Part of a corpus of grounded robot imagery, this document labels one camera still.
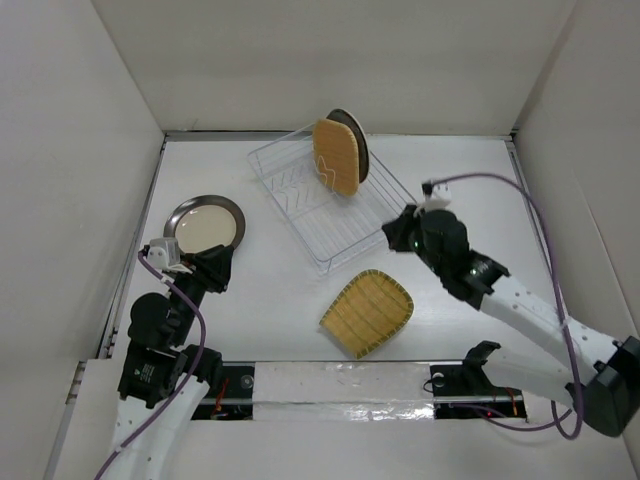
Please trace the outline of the brown rimmed cream plate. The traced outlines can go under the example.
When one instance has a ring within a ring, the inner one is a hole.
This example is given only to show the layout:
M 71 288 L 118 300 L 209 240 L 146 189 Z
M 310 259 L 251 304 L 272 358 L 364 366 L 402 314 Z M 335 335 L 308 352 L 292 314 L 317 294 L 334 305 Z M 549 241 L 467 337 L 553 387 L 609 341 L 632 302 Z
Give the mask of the brown rimmed cream plate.
M 163 228 L 178 241 L 182 253 L 199 253 L 222 245 L 237 249 L 246 232 L 241 208 L 220 195 L 200 195 L 177 206 Z

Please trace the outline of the yellow green woven tray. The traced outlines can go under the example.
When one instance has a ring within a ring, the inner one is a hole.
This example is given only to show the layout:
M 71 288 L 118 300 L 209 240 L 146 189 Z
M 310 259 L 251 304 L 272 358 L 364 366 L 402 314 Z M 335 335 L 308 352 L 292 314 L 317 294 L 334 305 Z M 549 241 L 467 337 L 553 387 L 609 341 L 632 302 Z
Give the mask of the yellow green woven tray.
M 413 312 L 413 299 L 402 285 L 383 271 L 369 269 L 340 291 L 319 325 L 360 360 L 396 335 Z

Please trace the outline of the orange woven bamboo tray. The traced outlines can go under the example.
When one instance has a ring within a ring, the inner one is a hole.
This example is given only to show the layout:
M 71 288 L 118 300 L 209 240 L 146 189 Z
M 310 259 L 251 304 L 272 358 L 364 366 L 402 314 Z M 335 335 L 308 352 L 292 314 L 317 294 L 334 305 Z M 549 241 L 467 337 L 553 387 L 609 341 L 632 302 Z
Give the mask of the orange woven bamboo tray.
M 351 197 L 359 180 L 359 151 L 351 129 L 330 119 L 318 120 L 312 131 L 316 172 L 332 191 Z

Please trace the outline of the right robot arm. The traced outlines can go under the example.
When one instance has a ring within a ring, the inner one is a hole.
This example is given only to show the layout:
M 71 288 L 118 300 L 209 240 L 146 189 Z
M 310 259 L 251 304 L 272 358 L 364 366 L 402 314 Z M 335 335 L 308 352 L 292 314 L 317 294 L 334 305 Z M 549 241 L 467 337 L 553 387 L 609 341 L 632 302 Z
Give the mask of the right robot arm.
M 234 256 L 228 291 L 203 304 L 207 345 L 227 361 L 255 363 L 254 397 L 265 406 L 416 407 L 428 400 L 422 386 L 432 373 L 452 384 L 466 364 L 460 402 L 523 390 L 568 407 L 570 358 L 578 360 L 580 379 L 590 381 L 607 372 L 618 345 L 578 323 L 570 326 L 572 345 L 565 345 L 521 205 L 497 211 L 464 207 L 457 217 L 470 245 L 509 271 L 477 309 L 453 298 L 415 254 L 388 250 L 380 218 L 314 211 L 303 225 L 313 245 L 326 249 L 362 235 L 366 247 L 323 275 L 281 219 L 270 211 L 255 215 Z M 358 275 L 365 281 L 338 319 L 341 330 L 367 330 L 375 301 L 389 283 L 400 284 L 414 306 L 409 320 L 363 358 L 340 343 L 326 315 Z

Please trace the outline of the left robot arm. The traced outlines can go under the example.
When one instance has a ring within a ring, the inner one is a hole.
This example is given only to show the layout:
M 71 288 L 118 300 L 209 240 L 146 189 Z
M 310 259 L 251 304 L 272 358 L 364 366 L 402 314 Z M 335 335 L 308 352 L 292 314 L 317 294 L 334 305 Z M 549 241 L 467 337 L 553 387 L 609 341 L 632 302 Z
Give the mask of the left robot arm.
M 200 305 L 227 290 L 233 254 L 231 245 L 182 253 L 174 238 L 139 251 L 140 264 L 168 291 L 144 294 L 131 307 L 110 453 L 96 478 L 167 478 L 200 401 L 224 388 L 222 355 L 205 345 Z

